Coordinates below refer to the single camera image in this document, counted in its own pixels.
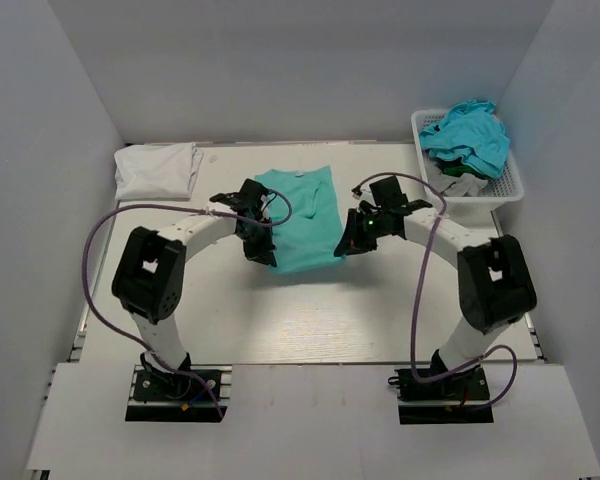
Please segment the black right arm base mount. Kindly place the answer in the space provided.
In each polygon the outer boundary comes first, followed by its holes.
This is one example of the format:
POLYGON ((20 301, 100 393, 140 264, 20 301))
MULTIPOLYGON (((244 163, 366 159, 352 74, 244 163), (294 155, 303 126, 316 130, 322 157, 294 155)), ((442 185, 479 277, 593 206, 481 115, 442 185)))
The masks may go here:
POLYGON ((401 425, 491 424, 494 416, 484 369, 477 367, 451 379, 419 383, 410 369, 388 378, 396 390, 401 425))

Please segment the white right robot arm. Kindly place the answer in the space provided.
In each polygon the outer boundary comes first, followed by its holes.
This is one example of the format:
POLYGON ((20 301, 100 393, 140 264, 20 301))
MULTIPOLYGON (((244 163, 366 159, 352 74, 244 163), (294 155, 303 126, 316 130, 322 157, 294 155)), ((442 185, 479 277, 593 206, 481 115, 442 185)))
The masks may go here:
POLYGON ((402 177, 398 172, 381 172, 364 179, 370 188, 368 196, 360 185, 353 188, 360 203, 348 211, 334 254, 349 257, 374 251, 386 236, 424 247, 412 308, 412 341, 417 339, 431 256, 455 268, 462 316, 448 340, 434 352, 428 375, 413 375, 416 382, 431 383, 439 396, 452 399, 468 385, 465 371, 499 350, 497 338, 536 307, 537 294, 515 237, 488 237, 455 222, 446 214, 442 194, 436 196, 436 205, 409 200, 401 190, 402 177))

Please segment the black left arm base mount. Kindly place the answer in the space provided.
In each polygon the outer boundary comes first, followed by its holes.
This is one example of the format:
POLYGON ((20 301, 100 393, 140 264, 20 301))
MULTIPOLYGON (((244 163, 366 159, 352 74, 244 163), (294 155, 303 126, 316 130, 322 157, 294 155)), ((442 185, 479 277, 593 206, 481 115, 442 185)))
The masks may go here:
POLYGON ((220 423, 231 389, 230 367, 195 370, 206 383, 185 377, 169 384, 136 365, 131 380, 125 421, 131 423, 220 423))

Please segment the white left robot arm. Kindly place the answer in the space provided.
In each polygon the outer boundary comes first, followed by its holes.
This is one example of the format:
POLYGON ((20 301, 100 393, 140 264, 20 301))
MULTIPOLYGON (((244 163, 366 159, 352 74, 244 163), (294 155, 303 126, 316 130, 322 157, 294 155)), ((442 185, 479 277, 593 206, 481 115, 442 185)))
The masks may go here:
POLYGON ((187 261, 217 241, 235 236, 242 241, 247 260, 275 267, 272 220, 266 209, 272 194, 247 179, 237 192, 212 196, 204 220, 190 215, 165 228, 137 227, 130 233, 112 294, 148 345, 141 365, 168 398, 182 398, 191 387, 191 360, 175 322, 187 261))

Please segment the teal green t-shirt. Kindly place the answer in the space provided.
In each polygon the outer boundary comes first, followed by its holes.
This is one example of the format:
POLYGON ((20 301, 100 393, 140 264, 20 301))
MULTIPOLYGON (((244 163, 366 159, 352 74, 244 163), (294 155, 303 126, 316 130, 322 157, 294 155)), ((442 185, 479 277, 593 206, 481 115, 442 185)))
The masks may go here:
POLYGON ((344 261, 334 255, 343 226, 330 167, 296 172, 270 169, 255 180, 284 195, 268 207, 271 220, 278 224, 273 228, 277 262, 273 273, 296 274, 344 261))

